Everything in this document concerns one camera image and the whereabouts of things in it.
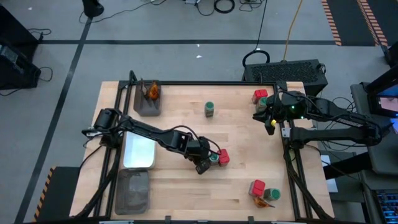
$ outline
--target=wooden table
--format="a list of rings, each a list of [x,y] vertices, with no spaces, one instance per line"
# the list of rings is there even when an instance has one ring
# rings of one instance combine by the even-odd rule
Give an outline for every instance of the wooden table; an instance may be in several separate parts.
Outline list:
[[[93,122],[100,109],[114,106],[117,87],[118,82],[103,82]],[[142,215],[123,216],[113,211],[111,218],[164,220],[166,215],[171,215],[172,220],[247,220],[248,216],[257,221],[294,220],[279,127],[273,136],[269,136],[264,124],[252,119],[255,111],[255,105],[251,103],[252,94],[254,90],[264,88],[273,94],[271,86],[164,85],[162,114],[158,117],[140,117],[133,110],[134,96],[131,96],[129,115],[134,119],[160,129],[178,124],[189,126],[198,135],[206,136],[227,149],[231,161],[226,167],[211,167],[203,175],[198,175],[192,162],[157,145],[155,168],[149,171],[148,211]],[[288,83],[288,89],[303,91],[303,86],[292,82]],[[213,118],[205,118],[203,114],[206,101],[215,104]],[[302,119],[295,121],[295,125],[310,128],[312,122]],[[98,147],[98,143],[99,139],[95,139],[88,144],[85,157]],[[105,149],[97,152],[83,166],[70,215],[77,214],[98,188],[104,152]],[[318,151],[305,147],[301,154],[309,191],[324,210],[334,216]],[[248,190],[255,179],[263,180],[266,188],[280,189],[280,200],[271,203],[276,208],[257,208],[254,205]],[[305,217],[298,188],[297,195],[301,217]],[[107,198],[108,190],[103,196],[101,215],[105,214]]]

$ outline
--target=concrete floor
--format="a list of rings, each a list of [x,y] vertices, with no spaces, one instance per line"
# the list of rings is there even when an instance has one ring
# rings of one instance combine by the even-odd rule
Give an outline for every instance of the concrete floor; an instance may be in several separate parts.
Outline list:
[[[84,24],[78,22],[81,1],[0,0],[26,28],[49,28],[45,40],[79,40]],[[103,0],[105,12],[99,18],[134,8],[141,1]],[[201,10],[211,10],[210,0],[202,0]],[[269,0],[262,40],[284,40],[298,0]],[[256,40],[262,9],[203,17],[191,5],[170,0],[161,6],[147,5],[111,19],[92,24],[88,40]],[[304,1],[295,23],[292,40],[333,40],[319,0]],[[0,220],[13,223],[37,158],[50,126],[67,75],[72,78],[59,121],[56,125],[44,166],[39,175],[24,221],[32,220],[45,177],[52,166],[79,166],[85,138],[80,134],[92,120],[102,81],[126,80],[134,70],[138,77],[159,80],[240,80],[241,61],[253,44],[162,44],[162,45],[84,45],[43,44],[35,57],[36,66],[54,70],[50,83],[21,90],[0,98]],[[284,45],[260,45],[271,55],[271,62],[282,60]],[[78,57],[76,69],[72,60]],[[290,45],[287,60],[317,58],[326,65],[329,85],[322,97],[350,100],[349,86],[371,82],[389,67],[379,47],[339,47],[335,45]],[[248,63],[265,59],[253,56]]]

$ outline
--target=black metal frame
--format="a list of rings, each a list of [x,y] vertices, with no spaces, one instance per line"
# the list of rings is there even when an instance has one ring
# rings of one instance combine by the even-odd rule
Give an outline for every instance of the black metal frame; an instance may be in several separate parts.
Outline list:
[[[132,86],[135,85],[137,82],[137,78],[135,77],[134,73],[130,73],[130,80],[129,81],[119,81],[118,85],[118,92],[116,94],[116,102],[115,102],[115,108],[119,108],[120,106],[120,100],[121,100],[121,95],[125,87],[127,87],[127,95],[126,99],[124,102],[124,109],[123,113],[126,114],[128,112],[129,108],[129,101],[130,101],[130,95],[131,95],[131,89]],[[272,86],[274,89],[274,92],[277,92],[278,85],[275,82],[263,82],[263,83],[258,83],[258,82],[242,82],[242,81],[162,81],[162,85],[229,85],[229,86],[241,86],[241,85],[246,85],[246,86],[254,86],[254,85],[267,85],[267,86]],[[294,127],[293,121],[289,121],[290,127]],[[280,124],[280,131],[282,132],[282,128],[284,128],[284,124]],[[289,155],[289,147],[288,147],[288,142],[285,139],[282,139],[283,143],[283,148],[284,152],[287,153],[287,157],[290,158]],[[101,180],[103,180],[103,177],[106,176],[108,173],[108,165],[109,165],[109,159],[110,159],[110,153],[111,149],[107,149],[107,152],[109,151],[109,155],[106,153],[104,157],[104,163],[103,163],[103,168],[102,168],[102,173],[101,173]],[[304,175],[304,169],[302,165],[302,160],[301,160],[301,155],[300,151],[296,150],[295,152],[295,157],[296,157],[296,163],[297,163],[297,169],[298,169],[298,174],[300,176],[300,180],[304,183],[305,186],[305,175]],[[286,167],[290,163],[290,161],[285,160],[286,162]],[[332,222],[329,220],[320,220],[320,219],[314,219],[312,216],[312,209],[310,207],[310,204],[307,202],[306,199],[303,200],[304,207],[305,207],[305,213],[306,213],[306,218],[301,217],[300,215],[300,210],[299,210],[299,203],[297,200],[297,192],[296,192],[296,187],[295,187],[295,182],[293,178],[288,176],[289,180],[289,187],[290,187],[290,195],[292,198],[292,206],[293,206],[293,211],[294,211],[294,217],[295,221],[305,221],[306,223],[323,223],[326,221],[326,223],[351,223],[351,222],[339,222],[336,220],[333,220]],[[106,205],[106,218],[111,217],[111,211],[112,211],[112,206],[113,206],[113,199],[114,199],[114,193],[115,193],[115,186],[116,186],[116,178],[111,183],[111,187],[109,189],[109,197]],[[96,205],[96,210],[97,213],[94,213],[94,217],[97,217],[99,215],[99,210],[101,206],[101,201],[99,201]],[[134,223],[171,223],[171,217],[166,216],[165,220],[135,220]],[[270,222],[259,222],[259,221],[254,221],[254,217],[248,217],[247,221],[206,221],[207,223],[270,223]],[[173,223],[192,223],[192,221],[173,221]]]

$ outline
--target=black floor stripe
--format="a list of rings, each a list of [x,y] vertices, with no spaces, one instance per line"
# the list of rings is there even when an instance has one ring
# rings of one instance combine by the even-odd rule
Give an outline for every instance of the black floor stripe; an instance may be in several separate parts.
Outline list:
[[[397,0],[368,0],[389,46],[398,41],[398,1]]]
[[[372,33],[356,0],[327,0],[327,2],[342,46],[374,46]]]
[[[167,44],[256,44],[256,40],[84,40],[84,44],[167,45]],[[41,44],[79,44],[80,40],[43,40]],[[260,40],[260,44],[284,45],[286,40]],[[334,40],[290,40],[289,45],[335,45]]]
[[[39,157],[37,158],[36,165],[33,169],[32,176],[30,177],[30,181],[28,183],[28,186],[27,186],[25,194],[24,194],[24,198],[22,199],[22,203],[19,207],[18,214],[17,214],[17,217],[14,222],[15,224],[20,224],[20,223],[24,222],[27,209],[29,207],[29,204],[32,199],[37,181],[40,176],[40,172],[42,171],[45,158],[47,157],[47,153],[49,151],[50,143],[53,138],[55,128],[57,127],[58,121],[60,119],[63,104],[65,103],[65,99],[67,97],[68,90],[69,90],[70,84],[72,82],[73,75],[75,74],[76,66],[79,62],[81,51],[83,50],[84,40],[87,38],[88,31],[90,29],[90,22],[91,22],[91,19],[87,19],[86,26],[85,26],[83,33],[81,35],[81,38],[80,38],[80,43],[76,49],[75,56],[73,57],[72,64],[70,65],[67,78],[65,79],[65,83],[63,84],[61,95],[60,95],[60,98],[58,99],[57,107],[55,108],[54,114],[53,114],[51,122],[50,122],[49,129],[47,130],[47,134],[45,135],[45,139],[44,139],[42,148],[40,150]]]

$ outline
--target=orange object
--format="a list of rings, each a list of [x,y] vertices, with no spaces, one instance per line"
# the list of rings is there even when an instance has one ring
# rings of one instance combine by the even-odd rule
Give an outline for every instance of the orange object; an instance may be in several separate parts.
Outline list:
[[[159,89],[155,82],[152,82],[152,85],[149,88],[149,98],[152,100],[156,100],[159,97]]]
[[[275,206],[272,206],[272,205],[268,204],[264,199],[262,199],[260,197],[255,197],[254,198],[254,203],[259,208],[267,208],[267,207],[275,208]]]

